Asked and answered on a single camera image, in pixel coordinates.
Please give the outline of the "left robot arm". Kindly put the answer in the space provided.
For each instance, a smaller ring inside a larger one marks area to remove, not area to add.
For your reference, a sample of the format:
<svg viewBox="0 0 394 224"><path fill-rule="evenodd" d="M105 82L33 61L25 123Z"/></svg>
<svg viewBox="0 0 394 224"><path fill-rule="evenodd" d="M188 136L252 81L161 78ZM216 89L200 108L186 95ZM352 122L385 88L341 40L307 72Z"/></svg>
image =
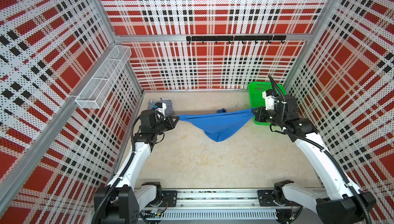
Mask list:
<svg viewBox="0 0 394 224"><path fill-rule="evenodd" d="M158 136L175 128L177 116L164 116L164 110L145 110L135 120L138 129L132 129L131 149L126 160L105 187L94 194L93 224L136 224L140 212L149 204L159 205L162 187L159 182L135 187L146 159L158 142Z"/></svg>

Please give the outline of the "blue white striped tank top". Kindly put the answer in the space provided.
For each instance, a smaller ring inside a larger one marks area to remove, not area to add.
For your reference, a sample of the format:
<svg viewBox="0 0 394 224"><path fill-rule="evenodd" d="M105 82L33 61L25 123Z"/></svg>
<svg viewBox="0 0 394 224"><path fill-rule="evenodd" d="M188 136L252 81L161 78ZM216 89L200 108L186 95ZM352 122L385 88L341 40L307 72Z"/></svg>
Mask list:
<svg viewBox="0 0 394 224"><path fill-rule="evenodd" d="M166 103L166 111L165 111L165 117L173 116L175 114L172 101L167 98L159 98L158 100L149 100L148 102L148 109L149 110L154 110L153 105L157 102L163 102Z"/></svg>

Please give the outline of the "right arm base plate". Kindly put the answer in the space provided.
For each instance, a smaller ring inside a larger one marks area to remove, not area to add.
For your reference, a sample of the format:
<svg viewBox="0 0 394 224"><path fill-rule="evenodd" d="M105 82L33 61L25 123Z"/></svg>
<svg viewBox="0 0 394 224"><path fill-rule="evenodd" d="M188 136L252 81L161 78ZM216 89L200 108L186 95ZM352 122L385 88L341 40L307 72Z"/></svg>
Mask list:
<svg viewBox="0 0 394 224"><path fill-rule="evenodd" d="M277 203L274 199L273 190L257 190L257 195L261 207L300 207L298 203L288 200Z"/></svg>

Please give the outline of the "green plastic basket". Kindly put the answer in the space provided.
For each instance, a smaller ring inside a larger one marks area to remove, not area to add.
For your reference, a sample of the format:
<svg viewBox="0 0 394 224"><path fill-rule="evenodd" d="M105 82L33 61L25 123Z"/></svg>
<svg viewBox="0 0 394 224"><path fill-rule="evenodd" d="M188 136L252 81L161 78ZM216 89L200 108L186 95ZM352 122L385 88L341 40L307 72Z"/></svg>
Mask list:
<svg viewBox="0 0 394 224"><path fill-rule="evenodd" d="M262 97L262 93L267 90L274 90L277 97L278 96L284 96L286 93L282 87L280 87L279 84L277 84L272 78L270 77L269 82L251 82L248 85L248 91L249 91L249 99L250 99L250 104L252 109L258 108L258 107L263 107L265 105L264 99ZM254 122L256 124L262 124L262 125L272 125L269 123L265 122L257 122L254 119Z"/></svg>

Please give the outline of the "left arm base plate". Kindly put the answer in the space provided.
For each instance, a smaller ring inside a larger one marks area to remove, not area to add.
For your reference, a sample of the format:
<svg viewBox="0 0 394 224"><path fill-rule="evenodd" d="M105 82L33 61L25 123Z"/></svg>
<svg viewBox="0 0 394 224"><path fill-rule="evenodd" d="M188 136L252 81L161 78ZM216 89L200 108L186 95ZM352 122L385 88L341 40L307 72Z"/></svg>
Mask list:
<svg viewBox="0 0 394 224"><path fill-rule="evenodd" d="M176 207L176 202L178 198L178 191L177 190L163 190L162 198L158 202L150 202L145 207L146 208L164 208L169 207L173 208Z"/></svg>

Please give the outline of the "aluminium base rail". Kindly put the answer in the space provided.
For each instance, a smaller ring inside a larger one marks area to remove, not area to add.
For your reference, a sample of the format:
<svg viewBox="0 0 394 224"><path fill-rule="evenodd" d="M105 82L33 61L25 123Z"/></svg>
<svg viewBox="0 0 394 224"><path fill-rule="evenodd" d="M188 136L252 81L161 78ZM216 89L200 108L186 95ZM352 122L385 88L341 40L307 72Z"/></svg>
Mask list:
<svg viewBox="0 0 394 224"><path fill-rule="evenodd" d="M324 188L306 188L324 191ZM258 189L178 189L176 207L144 208L139 221L265 220L290 224L305 207L261 207Z"/></svg>

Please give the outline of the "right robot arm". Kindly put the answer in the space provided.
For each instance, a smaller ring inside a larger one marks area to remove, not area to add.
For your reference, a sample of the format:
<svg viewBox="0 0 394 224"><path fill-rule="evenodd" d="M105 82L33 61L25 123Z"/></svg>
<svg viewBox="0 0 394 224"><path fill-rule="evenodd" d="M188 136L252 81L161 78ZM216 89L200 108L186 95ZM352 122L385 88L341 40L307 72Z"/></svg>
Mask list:
<svg viewBox="0 0 394 224"><path fill-rule="evenodd" d="M262 94L263 107L252 109L257 122L278 126L304 153L320 178L324 191L308 190L292 180L275 183L273 201L279 206L295 202L318 215L325 224L372 222L370 211L376 204L371 192L364 192L344 172L321 135L308 118L300 118L297 99L273 91Z"/></svg>

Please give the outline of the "black hook rail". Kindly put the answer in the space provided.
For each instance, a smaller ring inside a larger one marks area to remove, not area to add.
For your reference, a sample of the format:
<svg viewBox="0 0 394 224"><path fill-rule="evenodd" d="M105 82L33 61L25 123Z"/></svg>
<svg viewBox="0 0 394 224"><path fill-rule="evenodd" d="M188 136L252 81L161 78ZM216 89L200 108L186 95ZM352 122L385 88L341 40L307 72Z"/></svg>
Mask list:
<svg viewBox="0 0 394 224"><path fill-rule="evenodd" d="M233 42L233 41L285 41L286 35L262 35L262 36L187 36L187 42Z"/></svg>

